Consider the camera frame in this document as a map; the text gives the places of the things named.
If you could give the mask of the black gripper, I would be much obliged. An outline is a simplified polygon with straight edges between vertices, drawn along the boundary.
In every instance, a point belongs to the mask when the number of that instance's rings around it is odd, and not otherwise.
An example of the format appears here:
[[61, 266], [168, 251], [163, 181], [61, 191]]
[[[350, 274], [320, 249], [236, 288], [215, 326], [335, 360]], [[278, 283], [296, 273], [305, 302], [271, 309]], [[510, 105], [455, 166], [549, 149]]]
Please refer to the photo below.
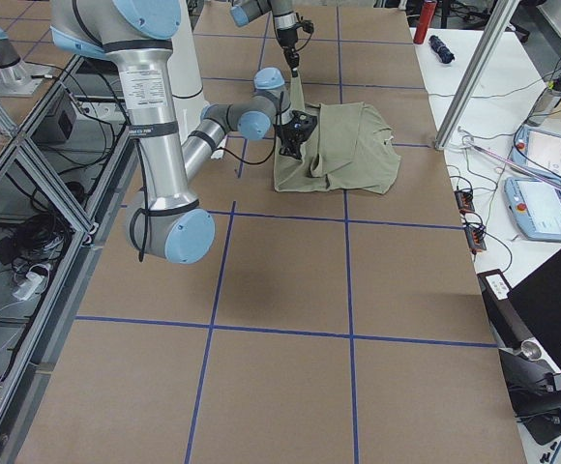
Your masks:
[[301, 146], [309, 140], [316, 127], [315, 115], [301, 110], [291, 110], [290, 119], [284, 124], [276, 125], [276, 135], [280, 140], [280, 155], [300, 160]]
[[292, 26], [289, 28], [277, 28], [276, 37], [277, 41], [284, 53], [284, 58], [287, 66], [290, 69], [291, 76], [297, 77], [299, 75], [300, 55], [297, 51], [298, 42], [298, 27]]

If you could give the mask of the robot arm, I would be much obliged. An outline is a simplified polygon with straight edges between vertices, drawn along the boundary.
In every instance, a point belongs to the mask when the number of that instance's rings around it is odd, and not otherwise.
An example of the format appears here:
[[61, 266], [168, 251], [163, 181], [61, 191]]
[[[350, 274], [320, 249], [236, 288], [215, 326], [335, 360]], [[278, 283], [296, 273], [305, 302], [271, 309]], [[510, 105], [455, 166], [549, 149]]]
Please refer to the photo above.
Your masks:
[[244, 27], [266, 14], [271, 14], [275, 36], [291, 71], [291, 76], [298, 75], [300, 65], [297, 50], [299, 21], [291, 0], [237, 1], [231, 6], [230, 14], [237, 27]]
[[177, 1], [54, 1], [51, 33], [70, 53], [113, 63], [138, 151], [143, 186], [128, 209], [129, 243], [139, 255], [177, 264], [200, 260], [216, 233], [189, 181], [232, 131], [260, 140], [273, 131], [280, 154], [296, 160], [318, 119], [296, 108], [281, 72], [264, 68], [250, 100], [204, 108], [198, 126], [181, 138], [168, 61], [184, 20]]

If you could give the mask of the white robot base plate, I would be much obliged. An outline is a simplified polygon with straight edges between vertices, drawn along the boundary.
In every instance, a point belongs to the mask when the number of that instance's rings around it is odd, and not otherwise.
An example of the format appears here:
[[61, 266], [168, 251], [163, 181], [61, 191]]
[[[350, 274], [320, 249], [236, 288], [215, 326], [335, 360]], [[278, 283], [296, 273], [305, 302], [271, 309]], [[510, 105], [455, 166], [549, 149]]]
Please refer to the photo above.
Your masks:
[[227, 139], [228, 139], [227, 136], [222, 139], [222, 141], [219, 143], [217, 149], [210, 156], [211, 160], [221, 160], [223, 158], [224, 149], [226, 148], [226, 145], [227, 145]]

